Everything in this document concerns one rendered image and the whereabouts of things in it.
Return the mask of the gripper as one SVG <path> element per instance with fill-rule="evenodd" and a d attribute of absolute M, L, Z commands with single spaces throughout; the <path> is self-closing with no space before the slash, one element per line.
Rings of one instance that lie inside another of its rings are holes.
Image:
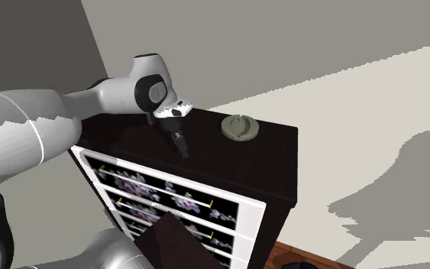
<path fill-rule="evenodd" d="M 186 140 L 181 132 L 181 121 L 178 118 L 160 118 L 159 123 L 160 127 L 172 137 L 180 156 L 187 158 L 189 153 Z"/>

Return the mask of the dark floral chest of drawers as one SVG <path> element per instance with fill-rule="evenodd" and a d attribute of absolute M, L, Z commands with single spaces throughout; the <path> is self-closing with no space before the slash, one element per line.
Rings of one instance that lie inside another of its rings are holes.
<path fill-rule="evenodd" d="M 224 118 L 201 109 L 181 118 L 183 157 L 158 121 L 97 115 L 70 155 L 130 239 L 171 213 L 219 269 L 264 269 L 297 202 L 298 130 L 257 121 L 253 139 L 232 141 Z"/>

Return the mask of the grey-green round ashtray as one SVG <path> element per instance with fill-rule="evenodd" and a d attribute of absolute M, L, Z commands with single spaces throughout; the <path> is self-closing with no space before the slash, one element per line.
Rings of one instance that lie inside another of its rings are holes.
<path fill-rule="evenodd" d="M 221 122 L 222 134 L 232 141 L 249 141 L 259 132 L 259 123 L 247 115 L 229 115 Z"/>

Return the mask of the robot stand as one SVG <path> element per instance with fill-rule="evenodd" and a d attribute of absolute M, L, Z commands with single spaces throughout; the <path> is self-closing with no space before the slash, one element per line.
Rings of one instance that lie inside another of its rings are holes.
<path fill-rule="evenodd" d="M 154 269 L 225 269 L 171 212 L 134 243 Z"/>

